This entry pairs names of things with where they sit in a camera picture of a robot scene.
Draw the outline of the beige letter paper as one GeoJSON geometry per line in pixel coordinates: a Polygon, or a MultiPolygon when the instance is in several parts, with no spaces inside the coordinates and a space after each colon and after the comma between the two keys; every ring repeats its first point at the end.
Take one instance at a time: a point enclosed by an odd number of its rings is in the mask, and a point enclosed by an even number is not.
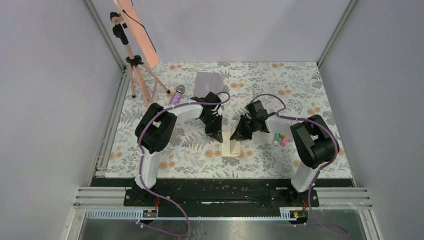
{"type": "Polygon", "coordinates": [[[242,153],[241,142],[230,140],[231,135],[229,131],[222,132],[221,154],[223,157],[237,157],[242,153]]]}

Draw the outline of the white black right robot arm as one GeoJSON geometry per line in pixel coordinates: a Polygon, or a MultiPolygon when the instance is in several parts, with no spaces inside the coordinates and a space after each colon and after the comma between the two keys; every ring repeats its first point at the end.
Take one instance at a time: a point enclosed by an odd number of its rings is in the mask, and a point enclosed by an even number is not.
{"type": "Polygon", "coordinates": [[[336,138],[317,114],[308,118],[282,116],[267,112],[259,100],[248,104],[246,110],[230,140],[251,140],[255,132],[287,134],[295,144],[301,163],[290,181],[292,189],[287,191],[286,198],[293,206],[301,205],[319,172],[337,157],[340,147],[336,138]]]}

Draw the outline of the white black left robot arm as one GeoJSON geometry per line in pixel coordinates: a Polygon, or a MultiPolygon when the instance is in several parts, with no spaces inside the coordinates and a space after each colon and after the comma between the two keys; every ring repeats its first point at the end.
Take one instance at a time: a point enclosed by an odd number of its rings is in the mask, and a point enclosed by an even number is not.
{"type": "Polygon", "coordinates": [[[138,175],[134,178],[140,187],[136,199],[144,206],[152,204],[159,167],[159,152],[170,142],[176,124],[189,120],[200,120],[204,124],[205,135],[223,142],[222,101],[217,93],[209,92],[205,97],[192,97],[189,101],[162,106],[152,103],[135,129],[137,144],[141,150],[138,175]]]}

